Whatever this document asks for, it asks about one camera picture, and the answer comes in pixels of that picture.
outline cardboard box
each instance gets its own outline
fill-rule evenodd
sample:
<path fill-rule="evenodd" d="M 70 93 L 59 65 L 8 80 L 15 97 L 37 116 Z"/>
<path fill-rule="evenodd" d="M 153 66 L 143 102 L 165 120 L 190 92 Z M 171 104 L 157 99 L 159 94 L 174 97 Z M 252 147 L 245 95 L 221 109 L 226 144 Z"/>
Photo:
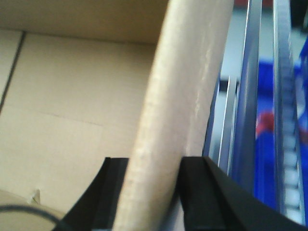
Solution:
<path fill-rule="evenodd" d="M 1 204 L 61 217 L 105 157 L 130 157 L 114 230 L 158 227 L 180 158 L 201 154 L 233 2 L 167 4 L 0 2 L 2 92 L 21 34 L 8 29 L 26 31 L 0 114 Z M 27 215 L 5 216 L 0 230 L 25 230 Z"/>

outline red object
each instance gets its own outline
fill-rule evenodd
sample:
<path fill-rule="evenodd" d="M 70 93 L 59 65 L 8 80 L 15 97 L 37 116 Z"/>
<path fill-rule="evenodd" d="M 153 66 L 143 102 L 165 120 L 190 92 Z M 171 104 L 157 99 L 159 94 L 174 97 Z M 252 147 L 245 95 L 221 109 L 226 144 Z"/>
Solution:
<path fill-rule="evenodd" d="M 247 6 L 248 0 L 235 0 L 234 5 L 240 7 Z M 262 5 L 264 7 L 273 7 L 273 0 L 263 0 Z"/>
<path fill-rule="evenodd" d="M 274 132 L 274 113 L 262 112 L 257 119 L 256 134 L 257 136 L 263 131 Z"/>
<path fill-rule="evenodd" d="M 262 112 L 257 118 L 256 134 L 259 136 L 262 132 L 274 132 L 274 113 Z M 308 131 L 299 128 L 299 138 L 301 143 L 308 144 Z"/>

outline black cable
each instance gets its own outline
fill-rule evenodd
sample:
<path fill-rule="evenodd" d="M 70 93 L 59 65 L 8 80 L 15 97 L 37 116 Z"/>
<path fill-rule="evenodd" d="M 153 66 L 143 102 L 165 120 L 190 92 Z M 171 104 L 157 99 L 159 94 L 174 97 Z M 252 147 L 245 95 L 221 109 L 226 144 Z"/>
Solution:
<path fill-rule="evenodd" d="M 46 220 L 53 222 L 58 225 L 58 227 L 64 231 L 73 231 L 73 229 L 67 225 L 65 222 L 58 219 L 56 216 L 52 215 L 49 212 L 46 212 L 42 209 L 26 206 L 26 205 L 0 205 L 0 213 L 7 212 L 24 212 L 33 215 L 40 216 Z"/>

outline metal frame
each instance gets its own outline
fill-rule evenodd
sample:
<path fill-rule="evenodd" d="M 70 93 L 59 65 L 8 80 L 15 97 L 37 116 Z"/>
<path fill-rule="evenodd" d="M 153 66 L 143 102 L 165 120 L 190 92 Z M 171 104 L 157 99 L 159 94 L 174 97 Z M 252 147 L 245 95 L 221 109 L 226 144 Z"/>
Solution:
<path fill-rule="evenodd" d="M 289 0 L 274 0 L 274 110 L 279 211 L 305 225 Z"/>
<path fill-rule="evenodd" d="M 248 2 L 242 73 L 239 86 L 231 177 L 253 193 L 255 177 L 255 142 L 259 33 L 262 0 Z"/>

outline metal rail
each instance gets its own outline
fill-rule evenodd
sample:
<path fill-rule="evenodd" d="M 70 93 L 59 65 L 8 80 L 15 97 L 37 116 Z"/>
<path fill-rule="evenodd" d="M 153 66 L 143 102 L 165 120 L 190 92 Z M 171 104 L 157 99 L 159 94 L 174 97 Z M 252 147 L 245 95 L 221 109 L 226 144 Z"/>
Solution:
<path fill-rule="evenodd" d="M 274 111 L 279 211 L 305 224 L 289 0 L 274 0 Z"/>
<path fill-rule="evenodd" d="M 225 173 L 228 173 L 228 167 L 230 164 L 230 144 L 231 144 L 231 132 L 233 129 L 233 112 L 236 90 L 236 79 L 228 80 L 226 105 L 224 111 L 222 135 L 220 140 L 219 154 L 218 154 L 218 167 Z"/>
<path fill-rule="evenodd" d="M 231 177 L 253 193 L 255 178 L 255 142 L 259 33 L 262 0 L 248 2 L 242 73 L 239 86 Z"/>

